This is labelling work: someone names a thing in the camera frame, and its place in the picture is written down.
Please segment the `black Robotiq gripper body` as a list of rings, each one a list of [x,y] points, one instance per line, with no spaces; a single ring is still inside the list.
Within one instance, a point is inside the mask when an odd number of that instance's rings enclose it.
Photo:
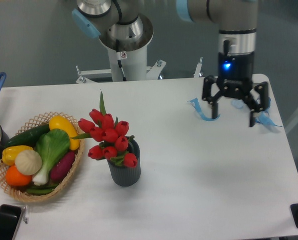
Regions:
[[[223,96],[242,100],[249,95],[253,87],[254,57],[253,52],[238,55],[218,54],[217,86]]]

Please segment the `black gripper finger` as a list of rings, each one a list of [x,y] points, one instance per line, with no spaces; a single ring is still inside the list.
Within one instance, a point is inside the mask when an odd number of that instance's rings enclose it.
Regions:
[[[261,82],[254,86],[255,92],[259,95],[259,102],[254,99],[253,95],[249,93],[246,96],[246,105],[250,109],[249,127],[255,125],[255,114],[258,114],[269,107],[269,84],[267,81]]]
[[[202,100],[207,101],[212,109],[212,119],[216,119],[218,114],[218,100],[223,96],[219,90],[215,95],[212,95],[212,85],[215,84],[217,79],[213,75],[204,78],[202,89]]]

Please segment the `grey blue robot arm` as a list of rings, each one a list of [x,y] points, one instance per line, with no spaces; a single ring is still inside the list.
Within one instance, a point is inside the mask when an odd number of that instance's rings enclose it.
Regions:
[[[79,29],[98,38],[107,48],[112,79],[138,81],[146,78],[146,48],[153,36],[149,19],[135,0],[80,0],[72,11]],[[254,83],[253,68],[257,34],[256,0],[179,0],[178,16],[188,22],[209,21],[219,27],[218,74],[204,79],[202,100],[218,117],[221,97],[242,100],[250,110],[250,126],[269,107],[267,82]]]

